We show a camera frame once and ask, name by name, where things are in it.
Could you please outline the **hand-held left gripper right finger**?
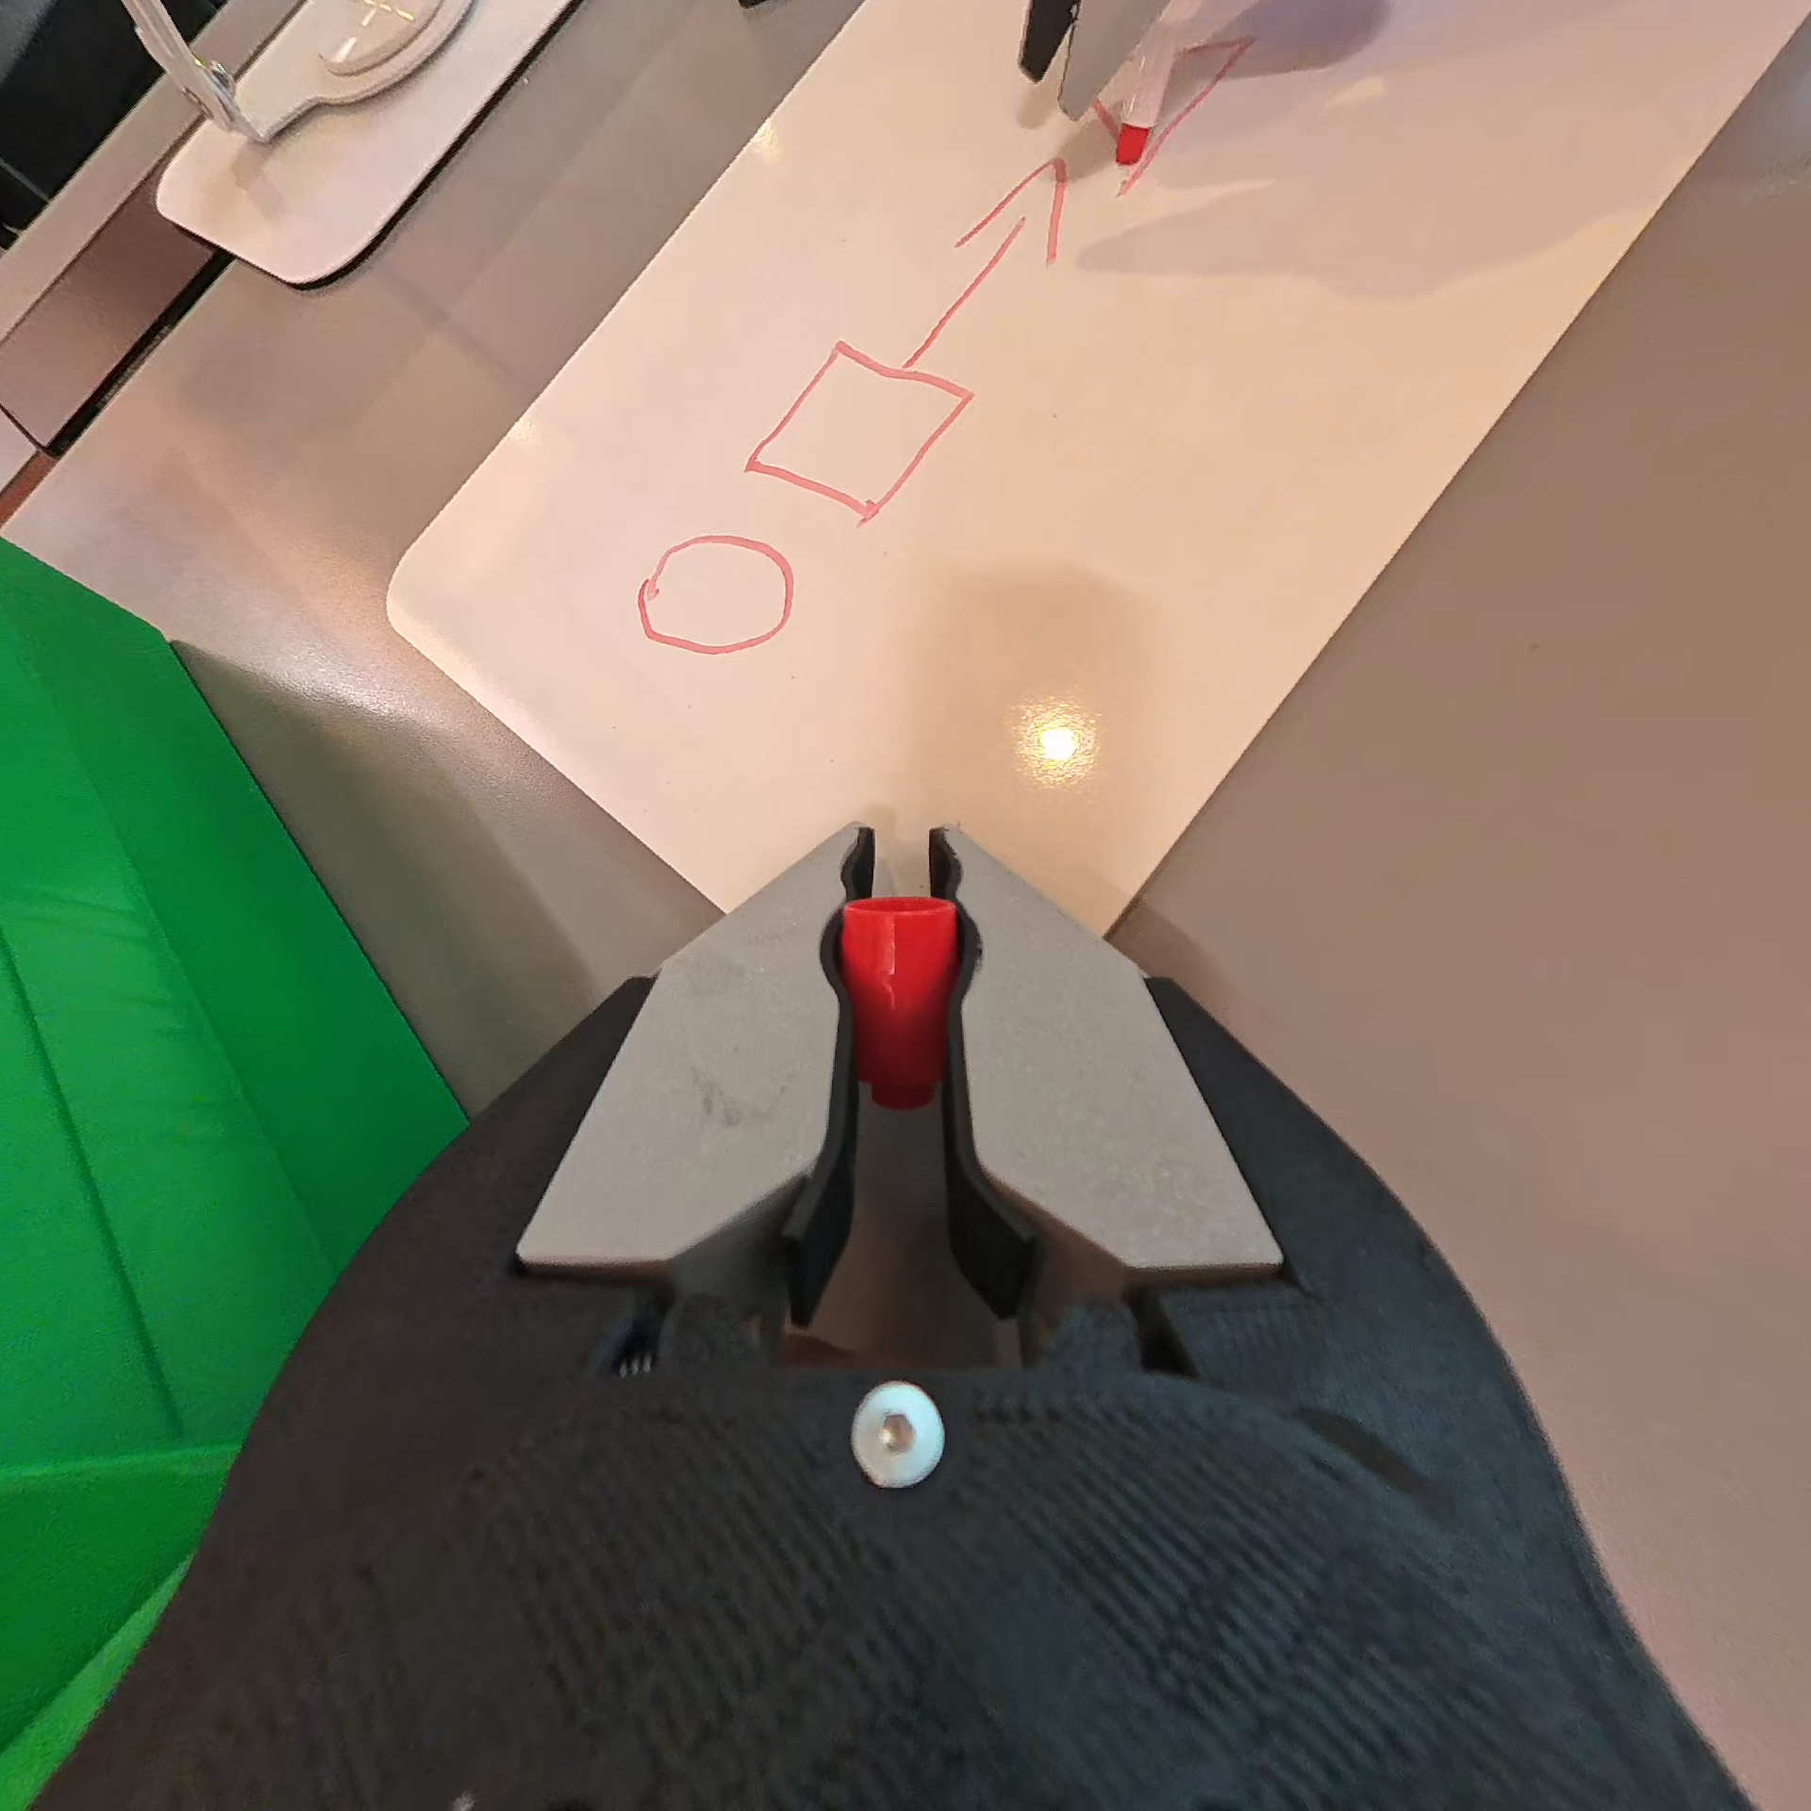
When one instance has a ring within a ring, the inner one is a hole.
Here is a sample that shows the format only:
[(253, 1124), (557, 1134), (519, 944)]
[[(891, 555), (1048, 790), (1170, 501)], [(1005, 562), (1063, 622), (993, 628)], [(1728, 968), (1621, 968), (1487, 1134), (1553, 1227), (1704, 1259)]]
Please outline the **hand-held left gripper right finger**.
[(947, 1227), (993, 1318), (1278, 1275), (1282, 1250), (1137, 960), (955, 824), (928, 836), (955, 908)]

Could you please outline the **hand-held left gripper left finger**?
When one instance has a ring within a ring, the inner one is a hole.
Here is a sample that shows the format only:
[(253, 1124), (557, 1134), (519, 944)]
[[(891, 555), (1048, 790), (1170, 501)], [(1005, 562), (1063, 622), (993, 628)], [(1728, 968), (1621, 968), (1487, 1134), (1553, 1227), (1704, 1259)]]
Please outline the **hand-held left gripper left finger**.
[(842, 824), (654, 975), (519, 1232), (527, 1274), (815, 1318), (855, 1213), (842, 910), (872, 888), (873, 830)]

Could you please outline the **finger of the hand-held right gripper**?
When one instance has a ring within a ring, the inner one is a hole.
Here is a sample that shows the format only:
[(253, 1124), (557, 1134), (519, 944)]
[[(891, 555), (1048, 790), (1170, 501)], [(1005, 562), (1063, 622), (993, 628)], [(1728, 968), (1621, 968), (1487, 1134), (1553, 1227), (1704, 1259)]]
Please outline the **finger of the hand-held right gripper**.
[(1083, 118), (1164, 16), (1170, 0), (1030, 0), (1018, 71), (1045, 81), (1068, 51), (1057, 106)]
[(1357, 59), (1386, 22), (1386, 0), (1258, 0), (1208, 29), (1208, 43), (1245, 36), (1245, 59)]

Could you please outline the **red dry-erase marker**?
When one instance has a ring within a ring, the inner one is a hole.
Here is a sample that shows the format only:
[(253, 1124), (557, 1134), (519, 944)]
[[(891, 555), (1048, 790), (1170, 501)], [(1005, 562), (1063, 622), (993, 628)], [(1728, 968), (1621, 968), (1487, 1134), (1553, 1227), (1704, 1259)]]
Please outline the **red dry-erase marker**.
[(1118, 71), (1118, 135), (1117, 135), (1117, 162), (1135, 169), (1164, 118), (1171, 61), (1179, 61), (1179, 22), (1164, 16), (1148, 22), (1137, 49), (1128, 51)]

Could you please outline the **red marker cap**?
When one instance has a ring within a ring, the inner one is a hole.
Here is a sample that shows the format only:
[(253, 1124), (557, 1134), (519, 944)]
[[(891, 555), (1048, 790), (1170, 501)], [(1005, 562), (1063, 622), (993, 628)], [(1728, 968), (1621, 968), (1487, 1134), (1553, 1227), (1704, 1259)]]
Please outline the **red marker cap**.
[(955, 902), (855, 900), (842, 910), (855, 1076), (884, 1110), (922, 1110), (947, 1071)]

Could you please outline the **white whiteboard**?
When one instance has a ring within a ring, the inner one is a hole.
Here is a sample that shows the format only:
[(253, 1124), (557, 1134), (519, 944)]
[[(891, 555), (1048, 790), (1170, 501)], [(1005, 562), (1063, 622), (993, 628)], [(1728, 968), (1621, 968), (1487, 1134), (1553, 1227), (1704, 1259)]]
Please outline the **white whiteboard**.
[(1110, 926), (1807, 6), (1208, 43), (1117, 162), (1030, 6), (860, 6), (390, 581), (738, 908), (964, 824)]

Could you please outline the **green plastic bin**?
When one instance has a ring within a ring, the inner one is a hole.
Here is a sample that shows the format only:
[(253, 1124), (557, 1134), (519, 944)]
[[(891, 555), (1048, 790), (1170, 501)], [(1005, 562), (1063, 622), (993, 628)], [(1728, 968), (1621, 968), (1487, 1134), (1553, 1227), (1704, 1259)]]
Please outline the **green plastic bin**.
[(34, 1804), (466, 1116), (173, 644), (0, 553), (0, 1746)]

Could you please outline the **clear acrylic stand foot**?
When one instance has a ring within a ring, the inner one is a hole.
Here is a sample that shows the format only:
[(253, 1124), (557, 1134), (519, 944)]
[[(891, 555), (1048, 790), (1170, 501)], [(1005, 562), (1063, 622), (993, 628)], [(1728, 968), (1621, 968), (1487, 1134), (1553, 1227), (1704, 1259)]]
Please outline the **clear acrylic stand foot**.
[(275, 143), (313, 109), (415, 81), (462, 35), (472, 0), (310, 0), (239, 78), (197, 59), (168, 6), (131, 0), (125, 16), (209, 124)]

